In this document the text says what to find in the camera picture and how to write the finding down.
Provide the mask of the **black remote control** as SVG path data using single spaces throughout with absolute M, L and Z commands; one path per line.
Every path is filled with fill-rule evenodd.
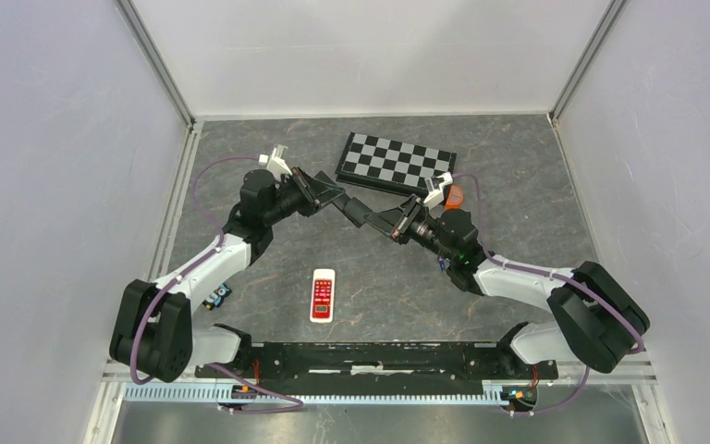
M 375 211 L 367 204 L 356 197 L 351 197 L 350 202 L 346 206 L 345 213 L 341 214 L 356 228 L 362 228 L 363 226 L 369 226 L 365 221 L 365 216 L 373 212 Z

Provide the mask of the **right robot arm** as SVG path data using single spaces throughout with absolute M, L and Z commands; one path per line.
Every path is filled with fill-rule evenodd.
M 644 348 L 648 315 L 597 262 L 553 268 L 511 261 L 482 245 L 469 212 L 452 209 L 434 217 L 418 198 L 364 219 L 398 244 L 415 241 L 435 253 L 459 290 L 552 315 L 549 323 L 526 323 L 503 338 L 507 346 L 498 350 L 496 362 L 506 376 L 520 377 L 534 364 L 564 358 L 607 374 Z

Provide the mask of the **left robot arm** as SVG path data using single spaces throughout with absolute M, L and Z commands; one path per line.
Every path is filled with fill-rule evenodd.
M 247 335 L 232 327 L 195 326 L 194 311 L 263 255 L 275 224 L 294 214 L 313 216 L 345 194 L 323 172 L 248 172 L 239 202 L 202 252 L 163 277 L 135 279 L 125 287 L 110 358 L 127 365 L 137 384 L 153 378 L 172 382 L 188 367 L 205 364 L 219 364 L 230 376 L 246 375 L 253 365 L 252 350 L 242 345 Z

